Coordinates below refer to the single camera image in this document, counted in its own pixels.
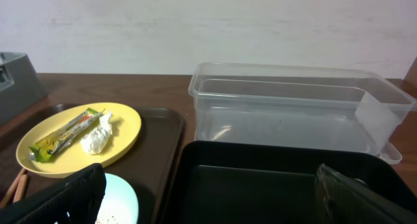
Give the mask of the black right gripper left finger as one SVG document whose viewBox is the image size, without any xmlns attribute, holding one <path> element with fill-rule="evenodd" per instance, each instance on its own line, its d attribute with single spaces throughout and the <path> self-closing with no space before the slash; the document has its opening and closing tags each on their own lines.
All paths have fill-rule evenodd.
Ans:
<svg viewBox="0 0 417 224">
<path fill-rule="evenodd" d="M 94 223 L 105 189 L 104 169 L 101 164 L 93 163 L 1 209 L 1 223 Z"/>
</svg>

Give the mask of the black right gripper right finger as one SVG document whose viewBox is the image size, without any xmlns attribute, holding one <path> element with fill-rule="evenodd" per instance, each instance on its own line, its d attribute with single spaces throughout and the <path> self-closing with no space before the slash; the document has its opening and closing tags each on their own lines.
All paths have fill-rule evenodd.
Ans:
<svg viewBox="0 0 417 224">
<path fill-rule="evenodd" d="M 315 175 L 321 223 L 416 223 L 416 214 L 322 164 Z"/>
</svg>

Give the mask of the light blue bowl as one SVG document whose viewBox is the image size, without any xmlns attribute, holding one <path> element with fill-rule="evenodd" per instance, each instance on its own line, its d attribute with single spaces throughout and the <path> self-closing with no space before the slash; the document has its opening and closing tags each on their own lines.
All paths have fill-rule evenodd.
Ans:
<svg viewBox="0 0 417 224">
<path fill-rule="evenodd" d="M 106 173 L 106 189 L 96 224 L 136 224 L 139 204 L 133 187 L 123 178 Z"/>
</svg>

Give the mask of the green orange snack wrapper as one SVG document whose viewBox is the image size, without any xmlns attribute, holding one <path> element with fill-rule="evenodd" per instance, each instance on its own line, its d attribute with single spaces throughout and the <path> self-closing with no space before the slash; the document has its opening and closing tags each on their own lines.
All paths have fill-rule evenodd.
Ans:
<svg viewBox="0 0 417 224">
<path fill-rule="evenodd" d="M 102 111 L 87 108 L 58 130 L 29 146 L 29 158 L 36 162 L 48 162 L 60 150 L 69 147 L 76 136 L 84 132 L 103 115 Z"/>
</svg>

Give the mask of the white tissue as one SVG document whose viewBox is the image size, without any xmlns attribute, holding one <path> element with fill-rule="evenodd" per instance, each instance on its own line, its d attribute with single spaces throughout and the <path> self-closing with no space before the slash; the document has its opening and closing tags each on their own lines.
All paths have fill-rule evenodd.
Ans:
<svg viewBox="0 0 417 224">
<path fill-rule="evenodd" d="M 112 112 L 109 111 L 98 119 L 98 126 L 81 138 L 81 147 L 86 154 L 96 155 L 103 151 L 112 135 L 111 118 Z"/>
</svg>

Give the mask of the yellow round plate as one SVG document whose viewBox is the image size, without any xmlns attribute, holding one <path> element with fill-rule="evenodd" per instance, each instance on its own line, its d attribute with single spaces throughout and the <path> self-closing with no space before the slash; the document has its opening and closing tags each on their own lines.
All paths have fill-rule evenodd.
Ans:
<svg viewBox="0 0 417 224">
<path fill-rule="evenodd" d="M 49 162 L 35 162 L 29 158 L 30 145 L 57 130 L 89 107 L 104 114 L 108 111 L 112 112 L 109 122 L 112 125 L 113 133 L 100 154 L 89 155 L 84 152 L 79 142 L 81 137 L 77 137 L 72 145 Z M 97 102 L 69 107 L 69 109 L 54 113 L 33 126 L 18 143 L 16 159 L 26 170 L 48 178 L 64 178 L 92 163 L 101 163 L 103 167 L 106 167 L 130 150 L 139 135 L 141 125 L 139 113 L 124 104 Z"/>
</svg>

